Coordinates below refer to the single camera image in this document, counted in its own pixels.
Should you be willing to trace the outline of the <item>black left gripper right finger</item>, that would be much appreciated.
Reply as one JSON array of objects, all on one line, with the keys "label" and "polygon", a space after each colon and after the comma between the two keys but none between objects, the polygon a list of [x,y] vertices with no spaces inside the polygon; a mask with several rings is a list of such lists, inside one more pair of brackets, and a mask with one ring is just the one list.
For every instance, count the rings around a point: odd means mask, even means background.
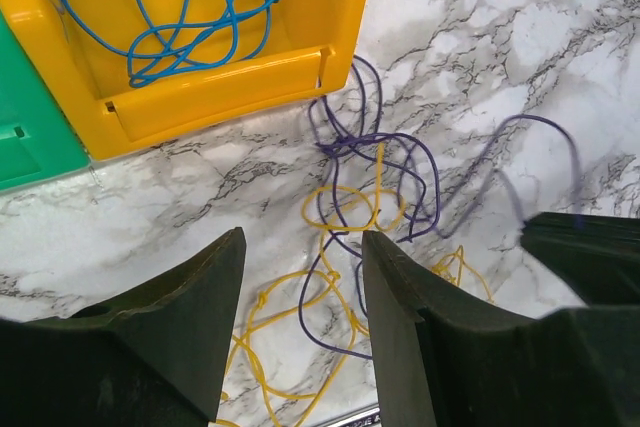
[{"label": "black left gripper right finger", "polygon": [[635,426],[639,303],[530,318],[362,239],[368,322],[386,426]]}]

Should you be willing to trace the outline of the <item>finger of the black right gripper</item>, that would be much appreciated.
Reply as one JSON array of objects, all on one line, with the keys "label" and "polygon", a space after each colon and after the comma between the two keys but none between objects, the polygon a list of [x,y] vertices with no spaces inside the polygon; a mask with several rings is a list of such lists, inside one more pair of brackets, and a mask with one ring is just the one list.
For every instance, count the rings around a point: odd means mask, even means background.
[{"label": "finger of the black right gripper", "polygon": [[520,246],[587,305],[639,303],[639,220],[541,212],[524,221]]}]

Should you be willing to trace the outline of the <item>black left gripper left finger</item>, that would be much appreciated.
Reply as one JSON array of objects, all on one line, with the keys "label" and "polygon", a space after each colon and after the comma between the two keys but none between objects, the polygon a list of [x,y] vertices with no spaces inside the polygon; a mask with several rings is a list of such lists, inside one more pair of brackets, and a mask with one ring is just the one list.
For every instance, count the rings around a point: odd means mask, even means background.
[{"label": "black left gripper left finger", "polygon": [[234,228],[174,268],[73,316],[1,323],[5,426],[215,421],[246,240]]}]

